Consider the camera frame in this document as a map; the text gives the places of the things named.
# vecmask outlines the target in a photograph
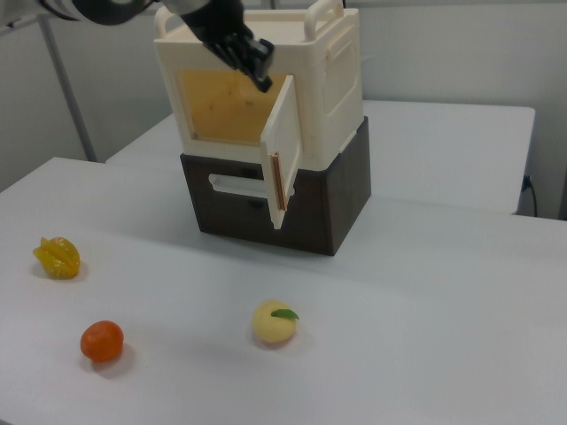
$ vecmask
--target white wall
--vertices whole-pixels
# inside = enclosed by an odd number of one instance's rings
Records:
[[[0,191],[54,156],[85,159],[37,23],[0,36]]]
[[[153,17],[117,27],[50,19],[98,161],[171,113],[153,48]]]
[[[557,218],[567,164],[567,4],[364,9],[366,98],[530,106],[527,172]],[[520,212],[531,214],[523,196]]]

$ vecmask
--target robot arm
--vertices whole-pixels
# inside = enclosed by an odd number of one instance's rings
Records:
[[[43,9],[67,20],[90,20],[100,25],[119,25],[157,0],[0,0],[0,25]],[[195,36],[225,64],[248,75],[258,90],[268,91],[268,69],[274,46],[254,40],[244,23],[240,0],[162,0],[179,15]]]

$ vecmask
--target box handle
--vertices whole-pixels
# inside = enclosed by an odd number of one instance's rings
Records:
[[[317,38],[315,32],[317,21],[329,10],[333,10],[335,19],[342,18],[345,15],[342,0],[319,0],[307,9],[305,21],[303,22],[303,30],[305,31],[305,39],[307,42],[312,42]]]
[[[158,38],[166,38],[166,24],[174,16],[175,15],[170,12],[166,6],[161,6],[158,9],[158,11],[156,12],[156,17],[153,20],[153,24],[156,28],[156,35]]]

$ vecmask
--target orange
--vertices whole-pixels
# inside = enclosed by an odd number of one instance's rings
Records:
[[[113,321],[98,321],[90,325],[81,337],[81,351],[98,363],[115,359],[122,353],[124,334]]]

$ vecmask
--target brown wooden box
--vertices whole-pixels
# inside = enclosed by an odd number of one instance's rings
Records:
[[[202,232],[335,255],[370,197],[369,123],[324,171],[298,170],[282,228],[268,201],[217,192],[210,174],[263,179],[261,165],[183,154],[183,171]]]

